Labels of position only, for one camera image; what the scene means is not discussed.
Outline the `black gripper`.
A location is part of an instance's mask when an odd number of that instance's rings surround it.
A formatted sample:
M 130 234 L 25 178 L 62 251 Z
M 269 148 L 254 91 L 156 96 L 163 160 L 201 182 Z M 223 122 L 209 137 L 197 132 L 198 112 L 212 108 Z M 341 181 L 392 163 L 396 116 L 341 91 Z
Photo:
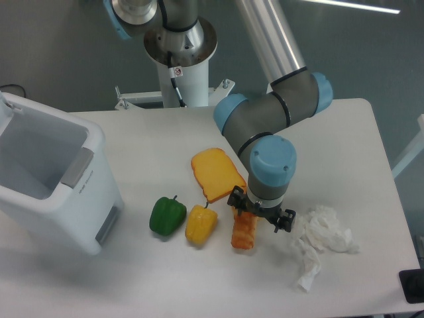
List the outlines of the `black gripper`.
M 243 188 L 236 185 L 229 195 L 227 205 L 234 207 L 238 216 L 247 211 L 268 220 L 269 223 L 273 223 L 275 233 L 278 231 L 290 233 L 295 223 L 295 211 L 291 209 L 282 211 L 283 199 L 284 195 L 271 200 L 261 199 L 251 193 L 245 194 Z

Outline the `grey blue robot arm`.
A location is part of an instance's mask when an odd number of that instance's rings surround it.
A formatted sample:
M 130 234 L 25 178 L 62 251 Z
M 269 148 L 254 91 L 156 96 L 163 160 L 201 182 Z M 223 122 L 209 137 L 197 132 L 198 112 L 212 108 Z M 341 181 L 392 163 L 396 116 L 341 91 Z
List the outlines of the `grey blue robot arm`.
M 279 132 L 325 110 L 333 89 L 310 72 L 277 1 L 237 1 L 254 51 L 270 85 L 260 99 L 241 94 L 219 99 L 209 88 L 209 59 L 217 48 L 213 26 L 197 1 L 106 1 L 122 38 L 138 34 L 156 64 L 158 97 L 165 108 L 214 105 L 214 121 L 248 172 L 246 189 L 235 187 L 228 204 L 239 213 L 291 231 L 295 213 L 281 204 L 295 172 L 296 152 Z

